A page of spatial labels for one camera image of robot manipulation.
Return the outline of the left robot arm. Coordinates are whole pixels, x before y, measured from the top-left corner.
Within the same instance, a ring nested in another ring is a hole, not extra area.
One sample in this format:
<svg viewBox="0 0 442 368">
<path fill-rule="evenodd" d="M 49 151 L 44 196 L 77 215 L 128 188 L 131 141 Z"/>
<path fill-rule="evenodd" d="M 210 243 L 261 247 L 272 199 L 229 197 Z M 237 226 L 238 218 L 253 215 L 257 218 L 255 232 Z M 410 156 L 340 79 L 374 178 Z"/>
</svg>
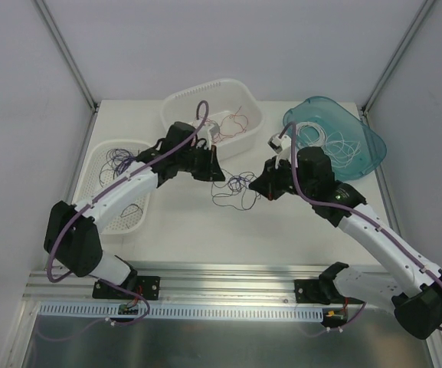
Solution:
<svg viewBox="0 0 442 368">
<path fill-rule="evenodd" d="M 91 276 L 120 298 L 136 297 L 138 275 L 132 265 L 103 250 L 100 233 L 140 196 L 148 195 L 179 173 L 200 182 L 223 182 L 217 147 L 205 121 L 197 126 L 175 122 L 166 136 L 139 152 L 109 185 L 77 203 L 59 201 L 50 213 L 44 239 L 47 278 L 59 261 L 68 274 Z"/>
</svg>

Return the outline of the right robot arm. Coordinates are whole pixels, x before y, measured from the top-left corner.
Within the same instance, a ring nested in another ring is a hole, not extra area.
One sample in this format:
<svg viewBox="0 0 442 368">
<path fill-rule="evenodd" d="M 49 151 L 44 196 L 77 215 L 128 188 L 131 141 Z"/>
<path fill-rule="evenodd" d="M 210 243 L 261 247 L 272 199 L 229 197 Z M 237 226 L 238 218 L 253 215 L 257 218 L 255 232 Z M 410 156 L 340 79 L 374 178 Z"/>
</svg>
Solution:
<svg viewBox="0 0 442 368">
<path fill-rule="evenodd" d="M 382 223 L 354 187 L 337 180 L 322 149 L 306 147 L 289 159 L 268 159 L 249 187 L 270 201 L 286 193 L 300 196 L 319 217 L 356 240 L 392 277 L 385 280 L 336 262 L 303 288 L 305 299 L 323 305 L 345 297 L 370 303 L 393 314 L 420 340 L 442 331 L 442 267 Z"/>
</svg>

